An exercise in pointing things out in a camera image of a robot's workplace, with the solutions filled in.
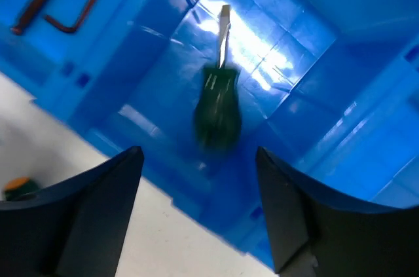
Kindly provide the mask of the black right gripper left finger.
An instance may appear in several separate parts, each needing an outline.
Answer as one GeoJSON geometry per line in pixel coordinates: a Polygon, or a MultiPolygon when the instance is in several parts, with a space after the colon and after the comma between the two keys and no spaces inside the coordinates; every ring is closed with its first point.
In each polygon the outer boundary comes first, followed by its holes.
{"type": "Polygon", "coordinates": [[[2,276],[114,276],[144,156],[131,147],[47,188],[1,202],[2,276]]]}

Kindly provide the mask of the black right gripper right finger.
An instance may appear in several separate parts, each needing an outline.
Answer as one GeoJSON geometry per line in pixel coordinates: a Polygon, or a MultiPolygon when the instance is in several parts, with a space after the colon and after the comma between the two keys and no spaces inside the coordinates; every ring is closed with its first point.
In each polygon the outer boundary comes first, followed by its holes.
{"type": "Polygon", "coordinates": [[[350,196],[264,147],[257,179],[278,276],[417,276],[418,207],[350,196]]]}

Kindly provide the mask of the stubby green screwdriver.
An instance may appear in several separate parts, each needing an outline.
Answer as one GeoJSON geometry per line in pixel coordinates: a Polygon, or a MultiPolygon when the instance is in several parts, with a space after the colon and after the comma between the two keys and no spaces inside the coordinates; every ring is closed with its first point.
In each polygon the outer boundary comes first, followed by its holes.
{"type": "Polygon", "coordinates": [[[39,184],[30,177],[17,177],[6,183],[2,190],[3,200],[13,201],[19,197],[38,191],[39,184]]]}
{"type": "Polygon", "coordinates": [[[227,63],[230,5],[219,18],[217,60],[204,64],[200,97],[194,110],[194,131],[200,146],[209,151],[233,148],[242,131],[237,82],[240,69],[227,63]]]}

